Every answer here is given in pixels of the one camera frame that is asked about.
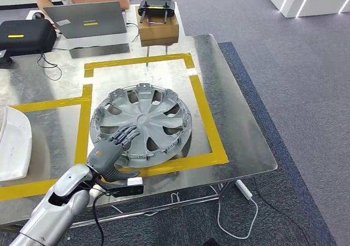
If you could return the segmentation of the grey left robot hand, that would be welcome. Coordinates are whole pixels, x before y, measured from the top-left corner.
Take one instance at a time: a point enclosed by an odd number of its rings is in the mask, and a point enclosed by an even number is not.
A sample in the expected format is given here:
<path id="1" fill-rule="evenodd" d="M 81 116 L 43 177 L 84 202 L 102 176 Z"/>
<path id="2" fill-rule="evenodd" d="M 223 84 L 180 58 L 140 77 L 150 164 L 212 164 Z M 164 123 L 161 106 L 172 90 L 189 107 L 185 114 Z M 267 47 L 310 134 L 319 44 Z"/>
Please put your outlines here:
<path id="1" fill-rule="evenodd" d="M 138 170 L 120 172 L 115 164 L 121 164 L 121 154 L 126 151 L 132 140 L 140 134 L 140 131 L 134 125 L 118 128 L 112 135 L 97 142 L 88 156 L 87 165 L 108 183 L 137 177 Z"/>

